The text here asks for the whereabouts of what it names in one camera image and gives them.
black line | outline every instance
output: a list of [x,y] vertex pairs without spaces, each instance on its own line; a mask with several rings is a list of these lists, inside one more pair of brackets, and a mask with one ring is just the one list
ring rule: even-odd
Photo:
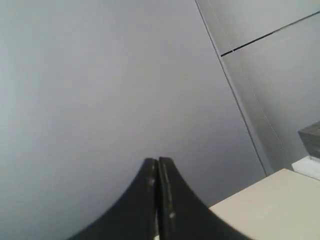
[[211,41],[211,44],[212,44],[213,49],[214,49],[214,51],[215,51],[215,54],[216,54],[216,56],[217,56],[217,58],[218,58],[218,60],[219,60],[219,63],[220,63],[220,66],[221,66],[221,68],[222,68],[222,71],[223,71],[224,77],[225,77],[225,79],[226,79],[226,82],[227,82],[227,84],[228,84],[228,86],[229,86],[229,88],[230,88],[230,90],[231,90],[231,94],[232,94],[232,96],[233,96],[233,98],[234,98],[236,107],[238,108],[238,111],[240,112],[240,115],[241,115],[241,118],[242,118],[242,120],[243,120],[245,129],[246,129],[246,131],[247,131],[247,133],[248,133],[248,136],[249,136],[249,138],[250,138],[250,141],[251,141],[251,143],[252,143],[252,146],[253,146],[253,149],[254,149],[254,153],[255,153],[256,157],[258,158],[258,161],[259,161],[259,163],[260,163],[260,165],[261,165],[261,167],[262,167],[262,170],[263,170],[264,175],[267,177],[268,174],[267,174],[266,168],[265,168],[265,166],[264,166],[264,164],[263,164],[263,162],[262,162],[262,160],[261,160],[261,157],[260,157],[260,155],[259,155],[257,146],[256,146],[256,144],[255,144],[255,142],[254,142],[254,138],[252,137],[252,134],[251,134],[251,132],[250,132],[250,129],[249,129],[248,123],[247,123],[247,121],[246,121],[244,112],[242,111],[242,109],[241,109],[241,107],[240,107],[240,103],[239,103],[239,100],[237,99],[237,95],[236,95],[236,93],[235,93],[235,90],[233,89],[233,87],[232,87],[232,85],[231,85],[231,82],[230,82],[230,79],[229,79],[228,76],[227,76],[226,70],[224,69],[224,66],[223,66],[223,64],[222,64],[222,60],[221,60],[221,58],[219,57],[218,50],[217,50],[217,48],[216,48],[216,46],[215,46],[215,44],[214,44],[214,40],[212,39],[212,37],[211,37],[211,35],[210,35],[210,31],[209,31],[209,29],[208,29],[208,27],[207,27],[207,25],[206,25],[205,18],[204,18],[204,16],[202,15],[202,12],[200,11],[200,7],[199,7],[199,5],[198,5],[198,2],[197,2],[197,0],[194,0],[194,1],[195,1],[195,4],[196,4],[197,8],[198,8],[199,13],[200,13],[202,22],[203,22],[204,27],[205,27],[205,29],[206,29],[206,33],[207,33],[208,36],[209,36],[209,39],[210,39],[210,41]]
[[312,13],[312,14],[310,14],[310,15],[308,15],[308,16],[305,16],[305,17],[303,17],[303,18],[301,18],[301,19],[299,19],[299,20],[297,20],[297,21],[294,21],[294,22],[289,23],[289,24],[287,24],[287,25],[285,25],[285,26],[282,26],[282,27],[280,27],[280,28],[278,28],[278,29],[276,29],[276,30],[274,30],[274,31],[272,31],[272,32],[267,33],[266,35],[263,35],[263,36],[261,36],[261,37],[258,37],[258,38],[256,38],[255,40],[249,41],[249,42],[247,42],[247,43],[245,43],[245,44],[243,44],[243,45],[241,45],[241,46],[238,46],[238,47],[236,47],[236,48],[234,48],[234,49],[232,49],[232,50],[230,50],[230,51],[227,51],[227,52],[225,52],[224,54],[221,54],[220,57],[223,57],[223,56],[225,56],[225,55],[228,55],[228,54],[230,54],[230,53],[233,53],[233,52],[235,52],[235,51],[237,51],[237,50],[239,50],[239,49],[242,49],[242,48],[248,46],[249,44],[253,44],[253,43],[256,42],[256,41],[259,41],[259,40],[261,40],[261,39],[264,39],[265,37],[268,37],[268,36],[270,36],[270,35],[272,35],[272,34],[274,34],[274,33],[276,33],[276,32],[279,32],[279,31],[287,28],[287,27],[290,27],[290,26],[292,26],[292,25],[294,25],[294,24],[297,24],[297,23],[299,23],[299,22],[301,22],[301,21],[303,21],[303,20],[305,20],[305,19],[311,18],[311,17],[313,17],[314,15],[317,15],[317,14],[319,14],[319,13],[320,13],[320,11],[317,11],[317,12]]

gray box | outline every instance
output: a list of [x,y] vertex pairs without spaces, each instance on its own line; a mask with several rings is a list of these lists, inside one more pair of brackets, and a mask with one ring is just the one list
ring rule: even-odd
[[310,156],[320,159],[320,121],[298,131]]

white wall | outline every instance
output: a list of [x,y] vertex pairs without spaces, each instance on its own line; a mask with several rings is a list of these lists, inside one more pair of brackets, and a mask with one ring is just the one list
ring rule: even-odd
[[208,205],[264,177],[192,1],[0,1],[0,239],[58,240],[145,157]]
[[[220,53],[320,10],[308,0],[199,2]],[[298,130],[320,120],[319,42],[317,14],[222,57],[274,170],[307,155]]]

black curved edge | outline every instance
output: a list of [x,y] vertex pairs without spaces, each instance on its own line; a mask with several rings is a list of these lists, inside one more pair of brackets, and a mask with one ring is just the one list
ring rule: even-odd
[[172,159],[160,157],[158,169],[160,240],[249,240],[201,202]]
[[153,240],[158,162],[144,160],[121,198],[99,219],[69,240]]

beige surface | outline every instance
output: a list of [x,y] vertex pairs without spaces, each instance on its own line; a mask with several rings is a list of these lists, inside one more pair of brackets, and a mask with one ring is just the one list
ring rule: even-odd
[[286,169],[210,209],[254,240],[320,240],[320,181]]

